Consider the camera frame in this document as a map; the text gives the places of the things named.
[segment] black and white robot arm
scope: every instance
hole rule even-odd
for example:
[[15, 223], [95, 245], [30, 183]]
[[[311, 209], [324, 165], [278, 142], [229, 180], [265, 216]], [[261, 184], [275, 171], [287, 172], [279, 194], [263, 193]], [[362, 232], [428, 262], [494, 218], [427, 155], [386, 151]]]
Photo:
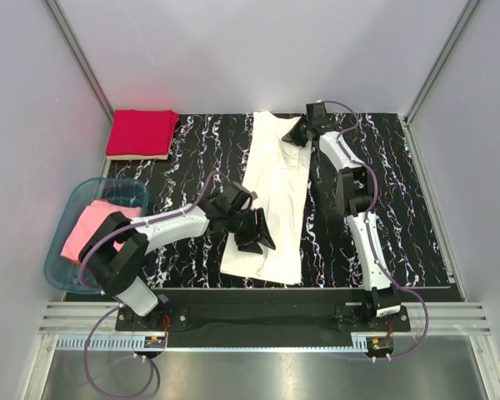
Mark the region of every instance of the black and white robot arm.
[[378, 236], [377, 216], [373, 211], [366, 212], [374, 196], [372, 177], [337, 132], [337, 124], [330, 122], [325, 103], [312, 103], [306, 107], [307, 118], [302, 117], [283, 141], [295, 146], [305, 146], [308, 141], [313, 141], [337, 170], [337, 210], [345, 217], [359, 254], [365, 318], [398, 313], [398, 290], [382, 271], [388, 272], [388, 269]]
[[[80, 260], [103, 243], [87, 260], [86, 269], [103, 292], [127, 304], [137, 315], [149, 314], [158, 298], [138, 277], [145, 256], [156, 248], [184, 238], [196, 238], [206, 231], [234, 233], [237, 249], [263, 253], [276, 249], [262, 208], [252, 209], [253, 193], [230, 182], [222, 192], [200, 199], [178, 210], [151, 217], [127, 219], [120, 212], [110, 214], [80, 253]], [[116, 231], [122, 231], [112, 240]], [[117, 251], [114, 242], [123, 243]]]

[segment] transparent container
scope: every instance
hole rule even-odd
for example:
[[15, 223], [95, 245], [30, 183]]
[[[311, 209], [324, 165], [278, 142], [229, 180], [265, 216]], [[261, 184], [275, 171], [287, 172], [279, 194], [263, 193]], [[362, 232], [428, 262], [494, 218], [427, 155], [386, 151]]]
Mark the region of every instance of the transparent container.
[[[70, 293], [97, 294], [99, 291], [88, 289], [78, 281], [79, 266], [61, 256], [63, 246], [76, 226], [86, 206], [93, 200], [107, 200], [124, 207], [140, 207], [145, 215], [148, 207], [148, 189], [144, 183], [132, 178], [95, 177], [81, 183], [74, 189], [57, 226], [47, 260], [44, 263], [44, 276], [48, 282], [60, 290]], [[87, 272], [88, 283], [95, 284]]]

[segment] white wall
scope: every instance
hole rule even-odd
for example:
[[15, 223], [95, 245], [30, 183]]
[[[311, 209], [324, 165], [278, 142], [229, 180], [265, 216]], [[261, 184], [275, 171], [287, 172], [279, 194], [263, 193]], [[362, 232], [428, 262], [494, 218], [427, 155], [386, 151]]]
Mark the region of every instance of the white wall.
[[415, 119], [467, 294], [500, 354], [500, 0], [486, 1]]
[[465, 0], [60, 0], [115, 108], [405, 113]]
[[46, 302], [43, 262], [108, 121], [43, 1], [0, 1], [0, 399], [17, 398]]

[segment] gray floor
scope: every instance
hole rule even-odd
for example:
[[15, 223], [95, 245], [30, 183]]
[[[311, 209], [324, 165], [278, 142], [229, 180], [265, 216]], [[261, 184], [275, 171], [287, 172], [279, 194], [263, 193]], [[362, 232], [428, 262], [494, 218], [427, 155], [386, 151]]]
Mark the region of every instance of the gray floor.
[[[411, 338], [397, 338], [397, 353]], [[102, 371], [124, 353], [92, 352], [92, 373]], [[345, 357], [356, 358], [355, 361]], [[148, 367], [129, 360], [103, 374], [97, 383], [123, 396], [137, 391]], [[156, 358], [161, 385], [143, 398], [153, 399], [487, 399], [464, 337], [429, 337], [413, 356], [372, 364], [364, 356], [308, 353], [170, 353]], [[82, 354], [57, 352], [49, 375], [46, 400], [104, 398], [85, 383]]]

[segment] blue bin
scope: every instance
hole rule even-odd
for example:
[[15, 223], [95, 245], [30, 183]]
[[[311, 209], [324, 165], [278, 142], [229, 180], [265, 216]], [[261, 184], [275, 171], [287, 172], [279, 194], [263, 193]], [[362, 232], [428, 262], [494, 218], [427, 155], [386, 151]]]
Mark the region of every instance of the blue bin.
[[[83, 210], [93, 200], [108, 200], [112, 204], [124, 207], [140, 207], [141, 215], [145, 215], [148, 199], [147, 187], [137, 179], [95, 177], [76, 187], [68, 199], [48, 251], [47, 260], [44, 263], [44, 276], [48, 282], [55, 288], [70, 293], [100, 293], [79, 284], [79, 266], [61, 256], [65, 242], [76, 226]], [[88, 283], [95, 284], [88, 272], [86, 280]]]

